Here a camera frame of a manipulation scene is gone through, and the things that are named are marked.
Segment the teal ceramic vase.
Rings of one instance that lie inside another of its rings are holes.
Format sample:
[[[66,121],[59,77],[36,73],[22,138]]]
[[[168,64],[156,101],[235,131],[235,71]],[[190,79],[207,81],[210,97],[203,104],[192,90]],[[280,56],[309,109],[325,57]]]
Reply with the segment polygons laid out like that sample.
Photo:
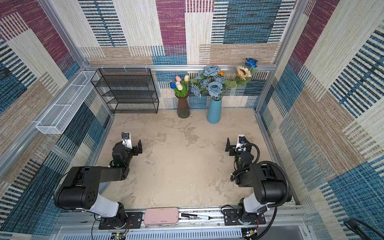
[[[207,120],[211,124],[217,124],[221,119],[222,97],[212,97],[210,100]]]

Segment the pink ribbed glass vase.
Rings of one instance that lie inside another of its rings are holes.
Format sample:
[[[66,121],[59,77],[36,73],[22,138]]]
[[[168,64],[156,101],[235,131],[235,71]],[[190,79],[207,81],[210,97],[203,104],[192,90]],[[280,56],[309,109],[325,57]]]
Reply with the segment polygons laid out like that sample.
[[[186,119],[190,116],[190,107],[188,102],[189,95],[189,92],[187,92],[185,97],[178,97],[177,94],[175,94],[178,98],[177,114],[181,119]]]

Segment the blue rose orange flower bouquet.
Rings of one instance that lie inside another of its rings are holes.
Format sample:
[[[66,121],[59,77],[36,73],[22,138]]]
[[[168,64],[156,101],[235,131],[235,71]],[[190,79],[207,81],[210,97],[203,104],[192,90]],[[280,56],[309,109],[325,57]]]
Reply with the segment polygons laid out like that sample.
[[[223,92],[229,88],[235,88],[237,83],[234,80],[228,80],[218,73],[222,71],[219,66],[206,66],[199,71],[197,76],[191,80],[190,92],[201,97],[209,95],[212,97],[223,97]]]

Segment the blue artificial tulip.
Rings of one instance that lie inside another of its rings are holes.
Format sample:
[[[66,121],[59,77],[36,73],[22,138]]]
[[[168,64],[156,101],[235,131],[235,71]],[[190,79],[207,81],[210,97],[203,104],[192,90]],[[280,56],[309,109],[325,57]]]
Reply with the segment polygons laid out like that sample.
[[[175,89],[177,86],[176,86],[176,84],[174,83],[174,82],[170,82],[170,88],[171,89]]]

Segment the cream artificial daisy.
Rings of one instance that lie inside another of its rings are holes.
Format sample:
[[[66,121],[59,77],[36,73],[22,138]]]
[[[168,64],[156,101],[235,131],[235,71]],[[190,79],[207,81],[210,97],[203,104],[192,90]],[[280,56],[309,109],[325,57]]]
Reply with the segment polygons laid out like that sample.
[[[252,67],[241,67],[236,68],[236,78],[235,82],[237,85],[246,85],[251,81],[252,78]]]

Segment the pale blue-white artificial tulip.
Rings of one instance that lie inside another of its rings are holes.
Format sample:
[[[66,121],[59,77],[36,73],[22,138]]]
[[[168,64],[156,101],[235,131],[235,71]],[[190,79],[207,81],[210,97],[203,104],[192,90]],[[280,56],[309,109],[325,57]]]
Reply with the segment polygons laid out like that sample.
[[[184,89],[184,86],[181,82],[176,82],[176,86],[179,91],[182,91]]]

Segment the dark blue artificial rose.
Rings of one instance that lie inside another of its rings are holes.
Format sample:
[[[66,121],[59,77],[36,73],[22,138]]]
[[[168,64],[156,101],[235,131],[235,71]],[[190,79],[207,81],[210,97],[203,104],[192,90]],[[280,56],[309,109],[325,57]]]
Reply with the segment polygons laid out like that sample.
[[[248,59],[246,59],[245,65],[250,70],[251,75],[254,75],[257,72],[257,69],[256,69],[256,67],[258,65],[257,60],[252,59],[252,58],[248,58]]]

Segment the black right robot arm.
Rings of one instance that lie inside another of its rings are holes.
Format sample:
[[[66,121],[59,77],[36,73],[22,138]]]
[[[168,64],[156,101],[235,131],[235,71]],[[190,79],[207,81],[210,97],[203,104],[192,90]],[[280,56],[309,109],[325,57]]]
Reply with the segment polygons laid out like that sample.
[[[225,151],[234,157],[235,170],[230,181],[238,187],[253,189],[248,197],[240,200],[236,208],[221,208],[225,225],[265,224],[265,212],[292,200],[287,174],[276,163],[261,161],[259,147],[243,135],[238,136],[235,145],[227,140]]]

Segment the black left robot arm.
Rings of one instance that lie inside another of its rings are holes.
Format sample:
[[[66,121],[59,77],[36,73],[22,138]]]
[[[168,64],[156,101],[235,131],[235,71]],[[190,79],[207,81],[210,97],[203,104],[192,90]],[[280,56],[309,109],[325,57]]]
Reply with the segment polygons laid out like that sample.
[[[132,158],[142,152],[141,141],[131,148],[121,141],[113,147],[113,160],[108,167],[72,167],[54,193],[56,207],[100,216],[100,230],[130,228],[134,222],[126,213],[124,204],[101,196],[99,185],[124,181],[130,172]]]

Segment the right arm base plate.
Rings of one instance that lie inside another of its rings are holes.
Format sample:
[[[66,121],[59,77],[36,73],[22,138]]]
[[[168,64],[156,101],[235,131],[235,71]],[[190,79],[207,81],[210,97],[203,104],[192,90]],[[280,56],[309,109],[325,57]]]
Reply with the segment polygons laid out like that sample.
[[[266,219],[261,214],[240,213],[240,210],[233,208],[221,208],[220,211],[224,215],[226,226],[266,224]]]

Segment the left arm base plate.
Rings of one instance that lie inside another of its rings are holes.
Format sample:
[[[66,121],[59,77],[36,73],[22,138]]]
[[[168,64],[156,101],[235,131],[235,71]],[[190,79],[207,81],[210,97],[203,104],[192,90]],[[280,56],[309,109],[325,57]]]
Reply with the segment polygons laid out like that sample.
[[[99,230],[139,229],[142,224],[143,212],[126,212],[121,219],[101,218]]]

